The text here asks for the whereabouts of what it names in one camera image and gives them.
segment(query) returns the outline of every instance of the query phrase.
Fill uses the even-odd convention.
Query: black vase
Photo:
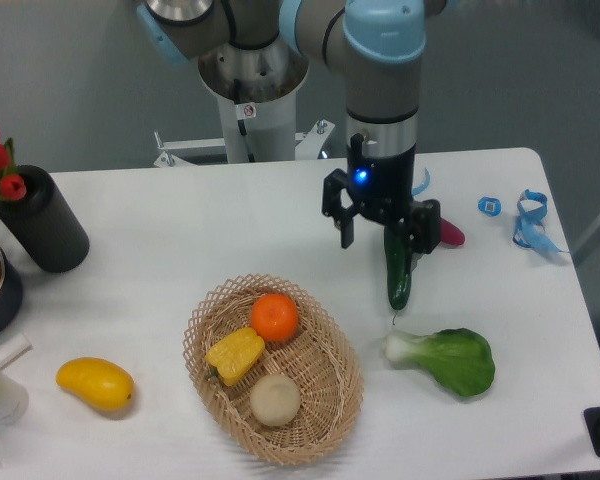
[[[18,167],[27,194],[0,201],[0,220],[38,266],[52,273],[71,270],[89,253],[89,237],[45,170]]]

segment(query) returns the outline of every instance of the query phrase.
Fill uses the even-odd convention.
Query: cucumber
[[[384,254],[389,304],[400,311],[407,306],[411,293],[411,252],[388,227],[384,227]]]

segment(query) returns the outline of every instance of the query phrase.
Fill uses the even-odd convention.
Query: gray floor
[[[600,211],[600,0],[460,0],[424,62],[419,151],[536,150],[573,246]],[[341,87],[311,69],[299,130],[344,124]],[[163,63],[131,0],[0,2],[0,126],[50,171],[149,167],[154,129],[221,136],[195,66]],[[600,340],[600,247],[578,274]]]

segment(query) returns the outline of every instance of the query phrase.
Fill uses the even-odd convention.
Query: blue led light
[[[367,173],[366,170],[358,169],[358,170],[356,170],[356,173],[353,176],[353,178],[355,179],[356,183],[363,184],[369,178],[369,174]]]

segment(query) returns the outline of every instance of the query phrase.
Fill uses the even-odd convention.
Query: label sticker
[[[256,104],[253,102],[236,105],[236,118],[238,120],[249,120],[250,118],[256,118],[256,114]]]

